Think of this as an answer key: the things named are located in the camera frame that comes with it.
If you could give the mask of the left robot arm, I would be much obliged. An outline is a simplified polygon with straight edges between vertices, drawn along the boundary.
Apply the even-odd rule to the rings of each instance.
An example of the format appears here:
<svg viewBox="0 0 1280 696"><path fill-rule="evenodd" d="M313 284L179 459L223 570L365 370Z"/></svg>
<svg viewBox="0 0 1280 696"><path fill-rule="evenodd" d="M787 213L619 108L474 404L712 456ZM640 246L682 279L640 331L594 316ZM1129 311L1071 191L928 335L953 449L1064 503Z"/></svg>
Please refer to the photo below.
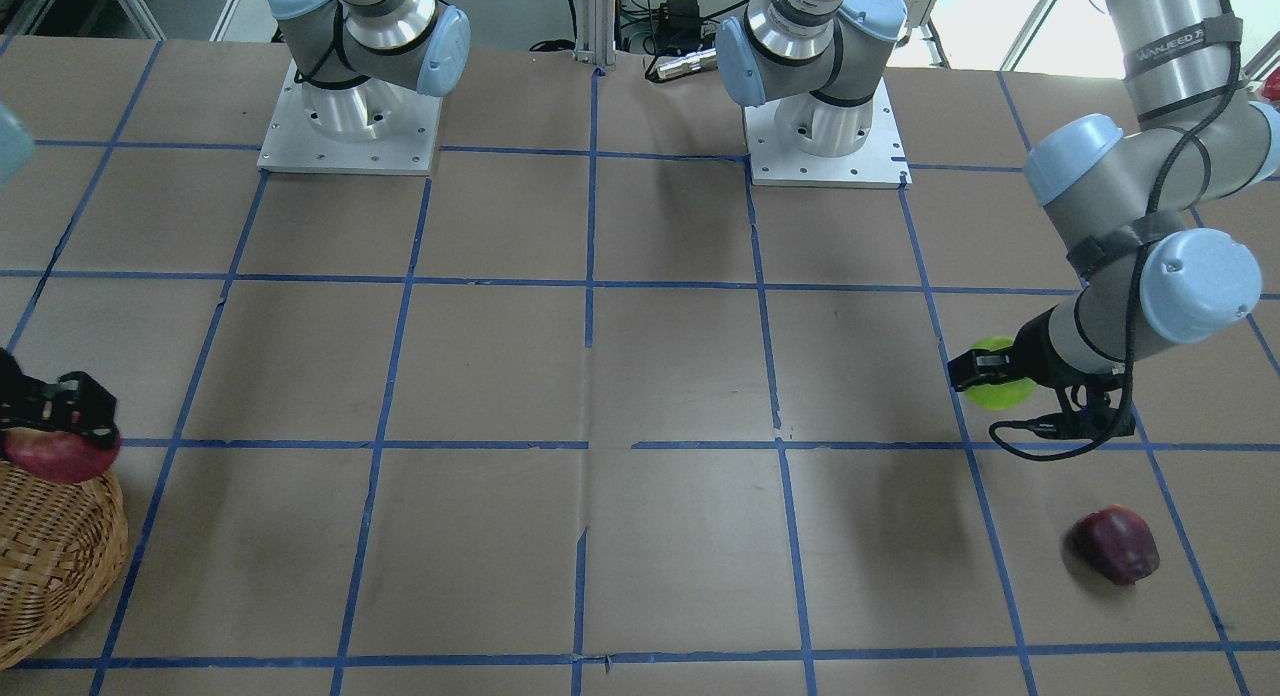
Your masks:
<svg viewBox="0 0 1280 696"><path fill-rule="evenodd" d="M1240 82L1230 0L1106 0L1138 130L1088 114L1032 148L1023 173L1085 287L1011 345L951 360L956 391L1029 380L1116 389L1137 360L1202 342L1251 313L1257 260L1185 210L1277 169L1277 113ZM795 173L849 166L873 134L876 93L904 0L749 0L718 26L719 75Z"/></svg>

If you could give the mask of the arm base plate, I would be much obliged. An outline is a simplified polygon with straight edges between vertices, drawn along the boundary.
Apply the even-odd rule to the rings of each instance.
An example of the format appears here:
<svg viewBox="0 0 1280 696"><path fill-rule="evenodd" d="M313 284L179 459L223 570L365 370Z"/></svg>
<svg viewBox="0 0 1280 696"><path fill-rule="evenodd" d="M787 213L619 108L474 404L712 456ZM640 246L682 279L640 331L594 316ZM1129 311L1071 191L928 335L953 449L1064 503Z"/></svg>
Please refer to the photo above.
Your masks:
<svg viewBox="0 0 1280 696"><path fill-rule="evenodd" d="M810 93L742 109L751 180L765 187L899 189L913 184L886 81L836 107Z"/></svg>
<svg viewBox="0 0 1280 696"><path fill-rule="evenodd" d="M383 81L320 90L291 61L257 168L288 175L429 177L443 99Z"/></svg>

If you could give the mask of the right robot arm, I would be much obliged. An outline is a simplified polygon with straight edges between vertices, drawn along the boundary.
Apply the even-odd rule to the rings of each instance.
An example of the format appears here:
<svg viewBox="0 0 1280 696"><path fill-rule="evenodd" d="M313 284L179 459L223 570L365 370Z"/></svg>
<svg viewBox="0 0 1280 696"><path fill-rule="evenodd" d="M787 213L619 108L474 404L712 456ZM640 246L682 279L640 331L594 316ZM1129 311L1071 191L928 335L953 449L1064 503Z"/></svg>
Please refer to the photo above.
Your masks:
<svg viewBox="0 0 1280 696"><path fill-rule="evenodd" d="M443 96L471 27L444 0L266 0L291 52L257 168L280 175L429 177ZM116 399L84 372L29 377L3 351L3 438L119 441Z"/></svg>

